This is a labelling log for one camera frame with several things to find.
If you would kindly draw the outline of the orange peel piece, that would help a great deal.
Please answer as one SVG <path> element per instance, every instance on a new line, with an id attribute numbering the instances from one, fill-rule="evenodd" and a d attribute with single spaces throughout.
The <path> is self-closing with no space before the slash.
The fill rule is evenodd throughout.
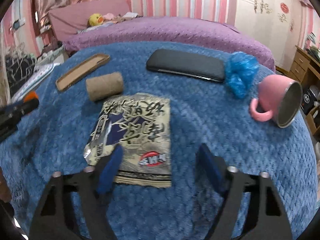
<path id="1" fill-rule="evenodd" d="M 39 99 L 38 95 L 36 94 L 35 91 L 31 91 L 29 92 L 24 98 L 23 98 L 23 102 L 28 102 L 30 100 L 33 100 L 33 99 Z"/>

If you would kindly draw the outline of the small cardboard tube roll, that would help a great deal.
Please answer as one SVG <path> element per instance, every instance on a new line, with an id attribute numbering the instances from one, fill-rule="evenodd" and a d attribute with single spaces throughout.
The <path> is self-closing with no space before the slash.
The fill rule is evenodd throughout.
<path id="1" fill-rule="evenodd" d="M 120 72 L 92 77 L 86 80 L 86 90 L 91 101 L 99 101 L 120 94 L 124 90 L 124 81 Z"/>

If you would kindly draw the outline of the beige printed snack packet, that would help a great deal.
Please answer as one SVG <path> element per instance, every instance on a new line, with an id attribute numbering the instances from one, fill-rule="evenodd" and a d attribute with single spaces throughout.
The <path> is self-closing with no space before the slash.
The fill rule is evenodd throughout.
<path id="1" fill-rule="evenodd" d="M 116 183 L 171 187 L 170 100 L 137 93 L 107 99 L 84 148 L 88 165 L 124 151 Z"/>

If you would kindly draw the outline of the blue plastic bag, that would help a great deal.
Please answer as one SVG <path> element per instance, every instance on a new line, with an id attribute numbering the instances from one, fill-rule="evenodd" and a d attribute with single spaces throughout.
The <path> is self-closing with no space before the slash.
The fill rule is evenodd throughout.
<path id="1" fill-rule="evenodd" d="M 242 51 L 232 53 L 225 62 L 225 84 L 239 99 L 243 99 L 259 70 L 257 59 Z"/>

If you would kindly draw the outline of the white perforated rack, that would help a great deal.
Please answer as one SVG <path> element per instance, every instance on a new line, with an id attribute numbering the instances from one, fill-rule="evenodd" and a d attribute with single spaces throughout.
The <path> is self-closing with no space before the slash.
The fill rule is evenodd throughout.
<path id="1" fill-rule="evenodd" d="M 31 90 L 35 89 L 45 78 L 47 78 L 56 66 L 61 63 L 50 63 L 36 66 L 35 73 L 31 78 L 15 93 L 11 98 L 11 102 L 15 103 L 22 100 Z"/>

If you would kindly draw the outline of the pink sofa headboard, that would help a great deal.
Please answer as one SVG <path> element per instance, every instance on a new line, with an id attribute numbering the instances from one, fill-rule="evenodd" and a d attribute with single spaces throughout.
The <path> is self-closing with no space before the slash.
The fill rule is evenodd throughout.
<path id="1" fill-rule="evenodd" d="M 124 15 L 130 10 L 125 0 L 92 0 L 50 10 L 48 18 L 56 39 L 65 41 L 79 30 L 87 28 L 88 19 L 92 14 Z"/>

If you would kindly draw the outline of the blue quilted blanket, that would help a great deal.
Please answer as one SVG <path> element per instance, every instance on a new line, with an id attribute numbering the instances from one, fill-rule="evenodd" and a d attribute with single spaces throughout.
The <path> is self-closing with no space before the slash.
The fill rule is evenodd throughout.
<path id="1" fill-rule="evenodd" d="M 120 72 L 126 95 L 148 93 L 170 101 L 169 121 L 156 122 L 165 116 L 165 106 L 150 101 L 131 101 L 129 108 L 121 109 L 125 119 L 112 117 L 112 132 L 121 134 L 132 149 L 169 140 L 163 153 L 153 150 L 153 157 L 142 156 L 138 166 L 171 162 L 172 173 L 172 185 L 166 189 L 115 185 L 106 214 L 119 239 L 205 237 L 222 200 L 196 163 L 196 151 L 203 143 L 243 172 L 271 175 L 297 238 L 315 215 L 317 199 L 316 158 L 303 117 L 298 114 L 285 129 L 271 121 L 256 122 L 248 112 L 256 86 L 238 99 L 221 83 L 150 72 L 146 62 L 158 48 L 229 58 L 227 53 L 186 44 L 114 43 L 77 52 L 40 84 L 39 108 L 24 117 L 18 131 L 1 144 L 1 167 L 22 229 L 29 231 L 53 172 L 71 174 L 86 166 L 84 148 L 102 104 L 89 100 L 85 80 L 64 92 L 55 83 L 81 61 L 103 53 L 110 55 L 110 62 L 94 76 Z"/>

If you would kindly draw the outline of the pink steel-lined mug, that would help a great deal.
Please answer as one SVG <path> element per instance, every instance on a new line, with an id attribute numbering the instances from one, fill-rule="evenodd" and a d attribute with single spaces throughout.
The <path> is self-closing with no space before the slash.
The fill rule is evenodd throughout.
<path id="1" fill-rule="evenodd" d="M 303 97 L 301 84 L 283 75 L 269 75 L 258 83 L 258 98 L 253 98 L 249 113 L 259 122 L 273 120 L 279 128 L 291 125 Z"/>

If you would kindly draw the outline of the black box under desk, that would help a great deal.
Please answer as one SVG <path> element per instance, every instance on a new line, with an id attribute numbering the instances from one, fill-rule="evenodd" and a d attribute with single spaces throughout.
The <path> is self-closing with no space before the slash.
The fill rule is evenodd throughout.
<path id="1" fill-rule="evenodd" d="M 319 88 L 315 85 L 303 89 L 303 98 L 301 103 L 302 111 L 305 115 L 314 108 L 315 102 L 319 100 Z"/>

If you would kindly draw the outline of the yellow duck plush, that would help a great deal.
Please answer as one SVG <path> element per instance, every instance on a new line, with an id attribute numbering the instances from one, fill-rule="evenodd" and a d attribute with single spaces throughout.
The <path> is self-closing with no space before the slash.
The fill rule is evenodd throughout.
<path id="1" fill-rule="evenodd" d="M 92 14 L 88 19 L 88 26 L 89 27 L 95 27 L 102 25 L 104 22 L 104 18 L 101 14 Z"/>

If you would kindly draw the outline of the wooden desk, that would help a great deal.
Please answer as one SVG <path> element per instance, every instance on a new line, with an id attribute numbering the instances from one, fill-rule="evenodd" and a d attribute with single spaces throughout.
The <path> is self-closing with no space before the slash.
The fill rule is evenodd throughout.
<path id="1" fill-rule="evenodd" d="M 319 62 L 306 51 L 296 46 L 296 53 L 289 71 L 289 77 L 297 80 L 302 89 L 315 85 L 319 88 Z M 306 120 L 314 137 L 319 137 L 319 100 L 308 113 Z"/>

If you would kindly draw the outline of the black phone case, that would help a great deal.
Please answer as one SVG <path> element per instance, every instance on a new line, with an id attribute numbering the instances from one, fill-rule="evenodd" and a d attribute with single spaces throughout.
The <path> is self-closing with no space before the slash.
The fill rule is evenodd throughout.
<path id="1" fill-rule="evenodd" d="M 222 60 L 178 50 L 157 49 L 147 60 L 146 69 L 214 82 L 225 80 L 225 66 Z"/>

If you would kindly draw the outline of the purple dotted bed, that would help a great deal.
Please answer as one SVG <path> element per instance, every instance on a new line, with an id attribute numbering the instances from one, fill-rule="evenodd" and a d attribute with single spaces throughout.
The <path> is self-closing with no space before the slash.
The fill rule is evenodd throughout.
<path id="1" fill-rule="evenodd" d="M 261 65 L 276 70 L 274 56 L 267 46 L 232 25 L 195 18 L 135 18 L 72 35 L 63 45 L 68 51 L 79 51 L 98 45 L 138 41 L 185 43 L 227 53 L 243 51 L 255 56 Z"/>

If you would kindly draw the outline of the white wardrobe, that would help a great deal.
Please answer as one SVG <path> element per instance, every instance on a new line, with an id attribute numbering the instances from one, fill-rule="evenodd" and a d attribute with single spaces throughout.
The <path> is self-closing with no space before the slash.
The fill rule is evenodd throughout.
<path id="1" fill-rule="evenodd" d="M 302 13 L 299 0 L 237 0 L 235 27 L 268 47 L 275 66 L 289 71 Z"/>

